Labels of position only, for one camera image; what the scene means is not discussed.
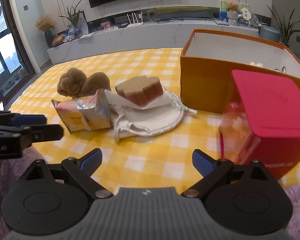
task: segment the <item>brown teddy bear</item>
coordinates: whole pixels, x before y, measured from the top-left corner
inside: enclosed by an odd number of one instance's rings
[[[111,91],[109,78],[103,72],[93,73],[87,78],[82,70],[70,68],[60,77],[57,92],[66,97],[80,98],[92,96],[101,88]]]
[[[238,4],[236,2],[228,2],[226,9],[229,12],[237,12]]]

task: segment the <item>red box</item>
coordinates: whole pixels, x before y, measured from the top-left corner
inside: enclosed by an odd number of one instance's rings
[[[220,126],[221,157],[260,160],[281,178],[300,161],[300,90],[286,77],[233,70]]]

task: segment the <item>green plant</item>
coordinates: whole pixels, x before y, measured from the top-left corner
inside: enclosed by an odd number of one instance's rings
[[[73,7],[73,3],[72,3],[70,10],[67,7],[68,17],[67,16],[59,16],[59,17],[67,18],[68,21],[71,22],[71,24],[73,25],[74,28],[78,27],[78,21],[79,21],[81,11],[79,10],[78,12],[76,12],[76,9],[81,1],[82,0],[80,0],[75,7]]]
[[[290,40],[290,37],[293,33],[300,33],[300,30],[294,30],[293,27],[297,24],[297,23],[300,23],[300,21],[297,21],[297,22],[293,22],[293,23],[290,23],[291,21],[291,18],[293,16],[293,13],[294,13],[294,9],[292,11],[292,13],[290,14],[290,17],[289,17],[289,21],[288,21],[288,24],[286,24],[286,21],[285,21],[285,18],[284,18],[284,15],[283,15],[283,21],[281,20],[277,10],[275,9],[274,6],[272,6],[273,10],[271,10],[269,8],[269,10],[271,11],[274,19],[277,21],[278,23],[278,26],[279,26],[279,30],[280,30],[280,38],[281,38],[281,42],[286,46],[286,47],[289,47],[288,43],[289,43],[289,40]]]

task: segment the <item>metal screw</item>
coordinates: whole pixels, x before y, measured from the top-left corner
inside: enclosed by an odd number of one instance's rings
[[[98,198],[108,198],[111,196],[111,192],[106,189],[101,189],[96,192],[96,197]]]
[[[195,189],[187,189],[183,195],[185,195],[186,197],[197,197],[199,196],[199,191],[195,190]]]

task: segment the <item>cable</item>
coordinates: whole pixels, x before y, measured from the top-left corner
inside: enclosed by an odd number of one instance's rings
[[[150,18],[153,22],[155,23],[168,23],[168,22],[174,22],[174,21],[181,21],[183,22],[183,18],[182,17],[170,17],[170,18],[160,18],[159,16],[157,16],[159,18],[159,20],[154,20],[152,18],[152,16],[150,15]]]

